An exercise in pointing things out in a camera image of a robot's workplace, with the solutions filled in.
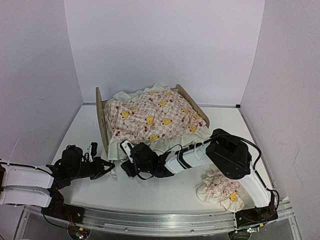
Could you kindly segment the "duck print ruffled bed cover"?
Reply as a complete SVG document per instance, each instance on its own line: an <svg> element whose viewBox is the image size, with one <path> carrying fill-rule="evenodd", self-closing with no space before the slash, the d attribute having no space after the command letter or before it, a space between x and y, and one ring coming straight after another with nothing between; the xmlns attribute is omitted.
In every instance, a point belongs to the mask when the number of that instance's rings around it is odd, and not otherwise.
<svg viewBox="0 0 320 240"><path fill-rule="evenodd" d="M129 158L121 143L144 143L157 155L202 143L210 136L206 122L192 106L169 87L155 84L135 93L118 92L106 103L106 121L111 132L110 160Z"/></svg>

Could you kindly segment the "wooden pet bed frame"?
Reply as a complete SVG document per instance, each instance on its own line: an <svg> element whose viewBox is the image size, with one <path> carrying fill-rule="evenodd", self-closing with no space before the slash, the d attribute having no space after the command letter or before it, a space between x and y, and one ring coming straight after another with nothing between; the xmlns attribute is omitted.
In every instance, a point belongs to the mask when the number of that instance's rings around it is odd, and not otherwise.
<svg viewBox="0 0 320 240"><path fill-rule="evenodd" d="M206 127L209 129L210 127L210 120L205 112L200 108L200 106L193 100L193 98L187 93L187 91L180 85L177 84L174 88L170 88L172 91L180 94L196 111L196 113L206 122ZM95 88L95 98L96 98L96 112L97 112L97 119L98 119L98 126L100 130L100 135L102 138L102 144L105 150L105 153L110 159L111 155L109 154L110 149L110 140L112 138L111 131L108 130L107 127L107 107L106 104L108 100L102 100L102 95L100 88L97 86Z"/></svg>

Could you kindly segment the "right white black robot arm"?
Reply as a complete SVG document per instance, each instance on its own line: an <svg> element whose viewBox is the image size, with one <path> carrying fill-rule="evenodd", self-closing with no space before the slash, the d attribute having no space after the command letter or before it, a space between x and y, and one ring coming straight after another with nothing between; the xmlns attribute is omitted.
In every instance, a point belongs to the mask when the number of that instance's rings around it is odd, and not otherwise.
<svg viewBox="0 0 320 240"><path fill-rule="evenodd" d="M120 147L128 156L121 168L129 177L150 174L151 178L168 178L182 171L204 165L214 165L228 180L237 181L253 200L254 208L236 213L239 228L267 224L278 219L279 193L264 183L258 170L257 162L252 160L249 146L255 148L261 157L261 150L251 141L231 135L223 129L215 129L211 137L204 141L168 149L161 155L141 142L133 145L124 140Z"/></svg>

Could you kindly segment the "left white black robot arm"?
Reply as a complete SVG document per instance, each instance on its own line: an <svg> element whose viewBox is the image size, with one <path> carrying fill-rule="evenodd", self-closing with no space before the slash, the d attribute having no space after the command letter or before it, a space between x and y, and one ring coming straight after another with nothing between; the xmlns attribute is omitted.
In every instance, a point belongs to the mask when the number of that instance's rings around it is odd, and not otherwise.
<svg viewBox="0 0 320 240"><path fill-rule="evenodd" d="M115 168L113 162L97 156L98 144L92 142L89 152L68 145L61 158L44 167L13 162L0 163L0 203L13 206L38 206L45 216L80 224L84 208L65 203L61 194L74 180L96 180Z"/></svg>

